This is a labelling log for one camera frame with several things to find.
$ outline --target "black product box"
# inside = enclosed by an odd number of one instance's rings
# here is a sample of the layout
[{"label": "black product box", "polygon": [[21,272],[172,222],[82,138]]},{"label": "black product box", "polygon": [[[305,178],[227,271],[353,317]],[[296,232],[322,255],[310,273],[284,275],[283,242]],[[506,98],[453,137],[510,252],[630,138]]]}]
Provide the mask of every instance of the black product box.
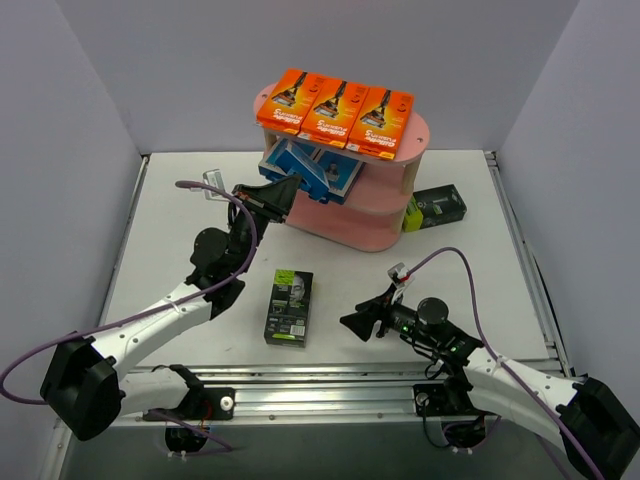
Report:
[{"label": "black product box", "polygon": [[264,339],[270,345],[304,347],[309,329],[313,273],[276,270]]},{"label": "black product box", "polygon": [[457,222],[464,218],[467,206],[455,185],[430,188],[414,192],[404,214],[402,229],[413,232],[421,228],[435,227]]}]

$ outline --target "screw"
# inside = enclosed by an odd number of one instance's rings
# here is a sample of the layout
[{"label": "screw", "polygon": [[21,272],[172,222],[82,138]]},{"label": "screw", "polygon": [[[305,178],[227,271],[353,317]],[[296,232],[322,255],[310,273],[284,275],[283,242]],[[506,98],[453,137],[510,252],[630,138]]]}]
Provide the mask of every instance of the screw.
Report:
[{"label": "screw", "polygon": [[418,395],[416,395],[416,403],[418,405],[426,407],[427,405],[429,405],[429,395],[424,392],[420,392]]},{"label": "screw", "polygon": [[225,411],[228,412],[233,408],[233,398],[231,397],[222,397],[220,399],[220,408]]}]

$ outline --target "pink shelf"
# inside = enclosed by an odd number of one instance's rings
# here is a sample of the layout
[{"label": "pink shelf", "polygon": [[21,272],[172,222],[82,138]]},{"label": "pink shelf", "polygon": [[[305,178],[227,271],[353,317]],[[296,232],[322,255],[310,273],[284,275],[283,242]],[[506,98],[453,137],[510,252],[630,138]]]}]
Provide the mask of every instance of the pink shelf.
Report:
[{"label": "pink shelf", "polygon": [[[262,107],[262,104],[269,97],[269,94],[273,91],[275,86],[276,84],[273,83],[268,87],[265,87],[258,94],[256,99],[253,101],[254,115],[258,113],[258,110],[260,110],[260,107]],[[361,162],[386,166],[407,165],[411,162],[415,162],[416,160],[420,160],[422,154],[427,148],[427,145],[429,144],[430,138],[430,132],[429,127],[427,126],[427,122],[425,122],[424,119],[415,112],[411,112],[411,117],[409,117],[409,123],[407,123],[407,127],[405,128],[404,134],[402,135],[402,141],[400,142],[400,147],[398,147],[396,158],[394,158],[393,160],[383,160],[377,157],[372,157],[370,155],[354,153],[342,148],[335,148],[329,145],[320,145],[308,140],[302,140],[295,135],[279,132],[276,130],[270,130],[268,128],[265,128],[264,131],[273,133],[279,137],[295,140],[296,142],[316,145],[323,150],[339,153],[340,155],[344,155],[345,157],[355,158],[356,160],[359,160]]]},{"label": "pink shelf", "polygon": [[390,215],[407,208],[411,194],[403,194],[404,167],[366,164],[353,184],[344,206],[369,215]]},{"label": "pink shelf", "polygon": [[323,205],[298,192],[287,225],[365,252],[380,252],[400,238],[404,211],[373,216],[336,203]]},{"label": "pink shelf", "polygon": [[[258,94],[253,102],[254,114],[274,87],[275,83]],[[420,115],[411,113],[393,160],[321,145],[275,130],[265,128],[264,131],[270,134],[265,135],[267,148],[276,137],[282,137],[365,163],[344,205],[332,202],[323,205],[298,192],[287,225],[365,252],[386,250],[398,241],[413,180],[429,143],[429,127]]]}]

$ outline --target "razor image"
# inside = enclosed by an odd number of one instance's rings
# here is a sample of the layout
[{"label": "razor image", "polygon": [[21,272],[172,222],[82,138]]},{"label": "razor image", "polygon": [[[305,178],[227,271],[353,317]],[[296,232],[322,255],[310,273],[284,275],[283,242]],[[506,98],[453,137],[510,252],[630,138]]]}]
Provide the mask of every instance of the razor image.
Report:
[{"label": "razor image", "polygon": [[344,95],[344,89],[347,86],[346,80],[343,80],[338,90],[336,90],[336,94],[327,100],[326,102],[322,102],[315,108],[315,112],[320,115],[325,115],[329,118],[336,118],[338,116],[338,102],[340,102],[340,97]]},{"label": "razor image", "polygon": [[283,90],[277,95],[274,95],[273,97],[271,97],[271,100],[286,107],[293,106],[296,103],[296,94],[298,93],[298,88],[300,88],[300,86],[304,83],[305,78],[307,78],[307,72],[302,72],[293,86],[287,88],[286,90]]},{"label": "razor image", "polygon": [[364,114],[360,121],[367,125],[372,125],[374,127],[382,128],[385,126],[386,122],[384,121],[384,111],[389,104],[389,99],[391,98],[391,90],[387,90],[384,93],[384,97],[382,97],[382,101],[380,105],[371,110],[369,113]]}]

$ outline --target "white enclosure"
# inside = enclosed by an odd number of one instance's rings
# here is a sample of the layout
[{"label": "white enclosure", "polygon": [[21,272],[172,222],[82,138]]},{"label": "white enclosure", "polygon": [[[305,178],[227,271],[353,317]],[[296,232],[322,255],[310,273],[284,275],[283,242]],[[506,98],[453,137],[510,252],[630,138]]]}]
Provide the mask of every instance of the white enclosure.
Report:
[{"label": "white enclosure", "polygon": [[[255,94],[302,67],[413,92],[430,148],[498,151],[571,363],[638,419],[638,18],[636,0],[2,2],[1,366],[98,322],[139,152],[257,150]],[[9,387],[37,397],[48,358]],[[6,478],[37,478],[53,421],[0,400]]]}]

